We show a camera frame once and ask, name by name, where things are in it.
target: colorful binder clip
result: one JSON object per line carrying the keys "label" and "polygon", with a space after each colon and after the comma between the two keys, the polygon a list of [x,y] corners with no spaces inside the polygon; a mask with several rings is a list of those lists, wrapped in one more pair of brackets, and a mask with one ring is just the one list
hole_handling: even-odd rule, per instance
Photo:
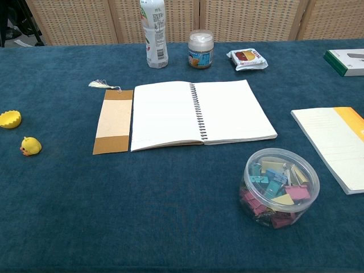
{"label": "colorful binder clip", "polygon": [[285,186],[284,188],[293,200],[310,199],[311,197],[306,185]]}
{"label": "colorful binder clip", "polygon": [[297,177],[297,180],[299,181],[299,184],[308,183],[307,177],[294,164],[292,165],[292,171],[296,174],[296,177]]}
{"label": "colorful binder clip", "polygon": [[275,218],[282,218],[282,219],[296,219],[296,213],[294,212],[276,212],[274,214]]}
{"label": "colorful binder clip", "polygon": [[282,194],[279,194],[280,190],[282,189],[282,186],[283,186],[283,184],[281,182],[278,182],[276,180],[271,180],[268,184],[268,187],[266,189],[264,196],[271,199],[271,198],[275,198],[277,196],[282,195]]}
{"label": "colorful binder clip", "polygon": [[253,175],[250,175],[249,178],[253,183],[261,183],[261,184],[266,184],[266,185],[268,185],[268,183],[269,183],[269,180],[268,180],[267,176],[253,176]]}
{"label": "colorful binder clip", "polygon": [[283,164],[284,163],[279,162],[262,161],[262,173],[266,173],[268,169],[280,171],[281,169],[283,169]]}
{"label": "colorful binder clip", "polygon": [[285,219],[285,218],[277,218],[277,217],[271,217],[271,222],[273,224],[273,228],[278,229],[283,226],[290,225],[293,220],[292,219]]}
{"label": "colorful binder clip", "polygon": [[264,206],[262,203],[260,203],[257,199],[255,199],[254,196],[249,191],[246,191],[244,193],[243,199],[249,204],[255,216],[260,215],[267,209],[267,207]]}
{"label": "colorful binder clip", "polygon": [[281,172],[278,172],[273,169],[267,169],[266,174],[269,178],[269,181],[275,180],[277,182],[280,182],[281,184],[285,184],[287,182],[287,177],[283,174],[283,170],[281,170]]}
{"label": "colorful binder clip", "polygon": [[259,163],[255,163],[251,166],[251,174],[253,176],[260,176],[260,171],[262,169],[262,165]]}
{"label": "colorful binder clip", "polygon": [[288,194],[273,198],[272,201],[280,203],[282,205],[294,205],[295,204],[294,201],[292,200],[292,197]]}

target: tassel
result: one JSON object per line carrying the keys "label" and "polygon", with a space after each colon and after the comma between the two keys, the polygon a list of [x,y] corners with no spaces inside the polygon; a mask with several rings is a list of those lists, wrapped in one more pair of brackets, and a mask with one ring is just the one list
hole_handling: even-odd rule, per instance
{"label": "tassel", "polygon": [[121,93],[122,90],[120,86],[110,86],[107,84],[105,80],[96,80],[89,83],[89,87],[96,87],[96,88],[105,88],[105,89],[115,89],[119,88],[118,92]]}

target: snack package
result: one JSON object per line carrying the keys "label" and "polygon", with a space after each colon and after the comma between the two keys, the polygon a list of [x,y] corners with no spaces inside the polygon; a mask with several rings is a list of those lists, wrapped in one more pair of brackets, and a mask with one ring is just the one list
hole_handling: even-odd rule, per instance
{"label": "snack package", "polygon": [[226,55],[236,64],[236,71],[265,69],[268,66],[266,59],[253,48],[232,50]]}

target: spiral binding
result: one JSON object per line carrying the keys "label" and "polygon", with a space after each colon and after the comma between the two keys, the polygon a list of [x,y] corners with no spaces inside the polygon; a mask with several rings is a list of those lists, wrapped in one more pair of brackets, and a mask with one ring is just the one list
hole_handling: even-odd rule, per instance
{"label": "spiral binding", "polygon": [[189,88],[190,88],[191,94],[192,94],[193,105],[195,106],[195,112],[196,112],[198,127],[200,128],[201,139],[206,140],[207,132],[206,132],[206,128],[205,128],[204,117],[202,116],[202,112],[201,112],[200,103],[198,101],[196,87],[194,84],[189,84]]}

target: book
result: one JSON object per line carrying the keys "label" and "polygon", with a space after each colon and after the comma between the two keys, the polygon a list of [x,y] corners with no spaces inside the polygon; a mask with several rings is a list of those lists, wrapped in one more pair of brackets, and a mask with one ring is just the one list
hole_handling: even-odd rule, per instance
{"label": "book", "polygon": [[246,80],[141,85],[133,107],[131,151],[277,137]]}
{"label": "book", "polygon": [[364,76],[364,49],[327,50],[324,59],[341,76]]}
{"label": "book", "polygon": [[301,109],[291,114],[344,192],[363,193],[364,119],[351,107]]}

